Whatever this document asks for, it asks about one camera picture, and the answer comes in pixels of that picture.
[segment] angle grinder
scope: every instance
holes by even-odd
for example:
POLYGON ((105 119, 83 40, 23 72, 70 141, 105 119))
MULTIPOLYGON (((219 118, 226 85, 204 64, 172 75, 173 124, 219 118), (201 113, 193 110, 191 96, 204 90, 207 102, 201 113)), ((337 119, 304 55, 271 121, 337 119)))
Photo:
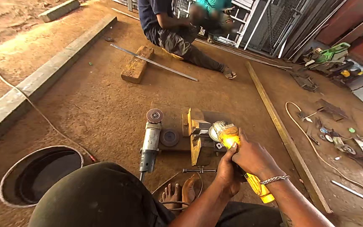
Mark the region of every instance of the angle grinder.
POLYGON ((159 149, 159 135, 162 129, 163 112, 159 109, 150 109, 146 113, 144 143, 141 148, 141 162, 139 164, 139 180, 144 182, 145 173, 152 173, 155 169, 156 156, 159 149))
MULTIPOLYGON (((217 121, 209 128, 208 134, 211 139, 222 143, 228 149, 232 147, 234 142, 240 146, 239 129, 234 124, 229 124, 226 121, 217 121)), ((245 173, 243 169, 241 171, 253 191, 261 198, 263 203, 269 203, 275 200, 265 185, 260 184, 258 177, 250 173, 245 173)))

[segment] green tool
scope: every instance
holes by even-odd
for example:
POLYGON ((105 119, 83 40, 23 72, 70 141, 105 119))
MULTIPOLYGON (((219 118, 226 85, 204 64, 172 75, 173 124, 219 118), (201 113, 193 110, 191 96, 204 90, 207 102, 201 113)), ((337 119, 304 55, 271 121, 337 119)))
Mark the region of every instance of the green tool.
POLYGON ((327 61, 330 61, 333 56, 337 53, 340 53, 344 50, 347 50, 351 45, 346 43, 346 42, 342 42, 340 44, 335 45, 334 47, 327 49, 327 50, 323 50, 322 52, 319 53, 319 57, 315 60, 317 63, 324 63, 327 61))

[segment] red wall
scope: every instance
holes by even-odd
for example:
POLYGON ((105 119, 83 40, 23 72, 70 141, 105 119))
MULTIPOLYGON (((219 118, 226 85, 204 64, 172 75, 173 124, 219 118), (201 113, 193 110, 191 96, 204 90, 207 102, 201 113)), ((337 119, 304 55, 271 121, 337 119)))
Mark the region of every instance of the red wall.
POLYGON ((332 45, 334 41, 349 29, 363 22, 363 0, 347 0, 343 6, 326 23, 316 40, 332 45))

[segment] concrete slab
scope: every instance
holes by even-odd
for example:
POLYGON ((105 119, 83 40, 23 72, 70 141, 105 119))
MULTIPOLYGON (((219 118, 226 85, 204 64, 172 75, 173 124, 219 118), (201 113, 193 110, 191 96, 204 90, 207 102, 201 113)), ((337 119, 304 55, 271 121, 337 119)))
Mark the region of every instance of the concrete slab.
MULTIPOLYGON (((116 22, 117 17, 104 17, 24 79, 17 88, 32 101, 37 101, 116 22)), ((28 110, 28 107, 30 104, 25 97, 15 89, 0 98, 0 137, 28 110)))
MULTIPOLYGON (((151 57, 154 55, 154 49, 146 46, 141 46, 137 50, 136 54, 144 58, 151 59, 151 57)), ((147 65, 148 62, 137 57, 133 57, 121 72, 121 78, 125 81, 139 84, 142 77, 144 76, 144 71, 147 65)))
POLYGON ((45 23, 57 20, 72 10, 77 9, 80 5, 81 4, 78 0, 68 0, 67 2, 64 2, 39 14, 39 18, 42 19, 45 23))

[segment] green shirt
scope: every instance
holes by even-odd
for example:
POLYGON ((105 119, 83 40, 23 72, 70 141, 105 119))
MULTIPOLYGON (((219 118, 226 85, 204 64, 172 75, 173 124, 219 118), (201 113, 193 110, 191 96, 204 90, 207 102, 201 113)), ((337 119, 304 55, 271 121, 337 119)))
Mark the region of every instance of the green shirt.
POLYGON ((212 9, 221 11, 226 8, 232 7, 232 0, 197 0, 204 8, 206 8, 207 13, 212 9))

